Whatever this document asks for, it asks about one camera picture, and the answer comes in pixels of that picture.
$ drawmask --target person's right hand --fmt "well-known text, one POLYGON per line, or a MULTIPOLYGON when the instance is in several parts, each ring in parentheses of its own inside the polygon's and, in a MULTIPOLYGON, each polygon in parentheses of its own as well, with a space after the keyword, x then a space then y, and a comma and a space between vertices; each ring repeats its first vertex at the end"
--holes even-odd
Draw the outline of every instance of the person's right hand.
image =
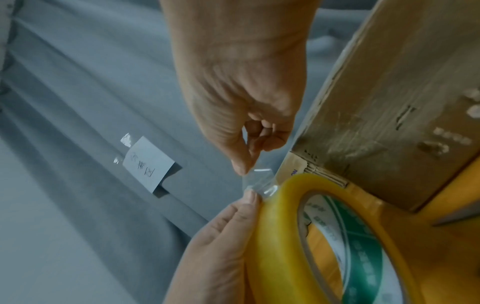
POLYGON ((207 139, 245 175, 260 151, 283 146, 292 132, 306 84, 306 41, 319 2, 160 2, 188 107, 207 139))

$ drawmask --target small paper label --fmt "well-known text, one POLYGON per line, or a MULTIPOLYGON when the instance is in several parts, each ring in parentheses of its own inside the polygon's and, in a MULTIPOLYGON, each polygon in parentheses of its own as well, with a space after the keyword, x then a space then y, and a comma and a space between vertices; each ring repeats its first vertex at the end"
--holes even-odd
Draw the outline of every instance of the small paper label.
POLYGON ((150 193, 160 184, 175 162, 142 136, 126 153, 123 166, 150 193))

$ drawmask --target clear adhesive tape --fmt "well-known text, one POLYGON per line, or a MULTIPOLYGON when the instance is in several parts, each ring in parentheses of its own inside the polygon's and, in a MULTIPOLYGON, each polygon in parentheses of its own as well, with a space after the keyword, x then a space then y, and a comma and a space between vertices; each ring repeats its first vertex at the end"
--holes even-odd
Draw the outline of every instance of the clear adhesive tape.
POLYGON ((400 252, 368 211, 336 184, 298 174, 264 200, 248 245, 247 274, 257 304, 340 303, 308 248, 306 219, 335 253, 342 303, 424 302, 400 252))

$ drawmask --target gray fabric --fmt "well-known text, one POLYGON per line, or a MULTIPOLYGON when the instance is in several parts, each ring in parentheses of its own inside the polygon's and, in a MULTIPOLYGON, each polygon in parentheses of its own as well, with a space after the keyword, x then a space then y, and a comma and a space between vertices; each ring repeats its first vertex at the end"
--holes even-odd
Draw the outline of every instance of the gray fabric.
MULTIPOLYGON (((367 14, 318 10, 295 130, 367 14)), ((238 199, 242 182, 182 101, 158 6, 26 0, 14 24, 0 136, 134 298, 160 302, 187 235, 238 199), (126 133, 176 162, 154 195, 114 163, 126 133)), ((291 144, 260 162, 277 170, 291 144)))

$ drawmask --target green and white label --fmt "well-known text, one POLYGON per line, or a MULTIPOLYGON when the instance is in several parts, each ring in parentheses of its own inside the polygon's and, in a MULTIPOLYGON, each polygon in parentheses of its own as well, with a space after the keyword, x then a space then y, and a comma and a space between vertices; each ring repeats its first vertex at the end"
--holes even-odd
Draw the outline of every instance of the green and white label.
POLYGON ((314 195, 303 215, 325 236, 343 281, 343 304, 401 304, 402 289, 381 243, 349 207, 333 197, 314 195))

